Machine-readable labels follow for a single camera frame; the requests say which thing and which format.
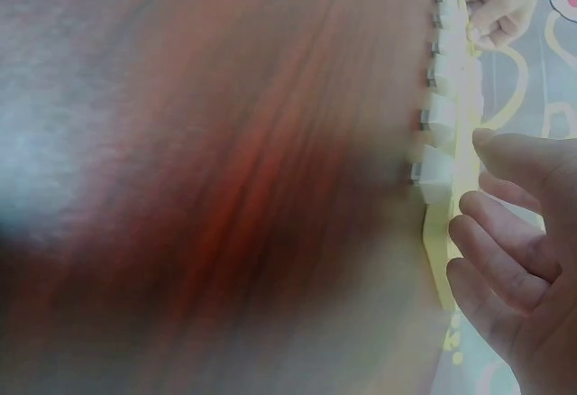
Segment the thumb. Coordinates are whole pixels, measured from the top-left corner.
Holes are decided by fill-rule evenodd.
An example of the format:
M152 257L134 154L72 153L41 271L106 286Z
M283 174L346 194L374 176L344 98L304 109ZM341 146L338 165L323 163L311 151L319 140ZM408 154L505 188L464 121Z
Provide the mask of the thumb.
M537 199L576 198L577 140L549 140L517 133L473 133L475 150L493 176L516 183Z

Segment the yellow plastic strip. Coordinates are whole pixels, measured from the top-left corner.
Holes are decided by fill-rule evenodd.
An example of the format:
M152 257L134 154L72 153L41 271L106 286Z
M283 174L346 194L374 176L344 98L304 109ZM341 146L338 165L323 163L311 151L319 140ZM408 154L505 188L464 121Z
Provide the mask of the yellow plastic strip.
M458 0L459 12L463 21L468 23L465 0ZM450 240L447 233L449 221L460 213L459 199L473 189L478 188L480 162L472 146L472 131L480 126L482 106L481 75L475 70L478 66L477 51L466 40L466 27L463 26L463 44L455 45L463 48L463 54L455 54L462 58L461 84L455 97L457 104L457 124L454 140L443 147L443 150L454 157L455 175L453 180L453 197L443 204L429 205L426 209L423 226L423 242L428 255L438 296L443 309L454 310L455 302L446 277L446 265L454 257L460 255L459 250Z

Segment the play mat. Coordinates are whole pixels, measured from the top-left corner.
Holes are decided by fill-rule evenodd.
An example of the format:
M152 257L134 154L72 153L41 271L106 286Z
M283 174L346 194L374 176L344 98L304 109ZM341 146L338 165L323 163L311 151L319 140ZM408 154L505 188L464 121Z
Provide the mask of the play mat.
M540 0L527 33L483 53L483 126L556 139L577 137L577 0ZM526 211L511 208L543 226ZM453 314L432 395L518 395L510 369Z

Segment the reddish brown surface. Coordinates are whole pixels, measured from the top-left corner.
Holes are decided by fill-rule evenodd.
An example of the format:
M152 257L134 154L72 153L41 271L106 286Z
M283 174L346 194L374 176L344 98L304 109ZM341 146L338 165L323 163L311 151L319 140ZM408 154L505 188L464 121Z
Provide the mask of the reddish brown surface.
M430 1L0 0L0 393L422 390Z

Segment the fingernail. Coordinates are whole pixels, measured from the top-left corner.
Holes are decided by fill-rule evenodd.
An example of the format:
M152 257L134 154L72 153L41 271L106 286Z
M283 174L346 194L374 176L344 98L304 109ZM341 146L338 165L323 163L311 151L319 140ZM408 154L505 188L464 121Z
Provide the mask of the fingernail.
M472 142L473 144L483 144L495 136L495 131L491 129L475 129L472 132Z

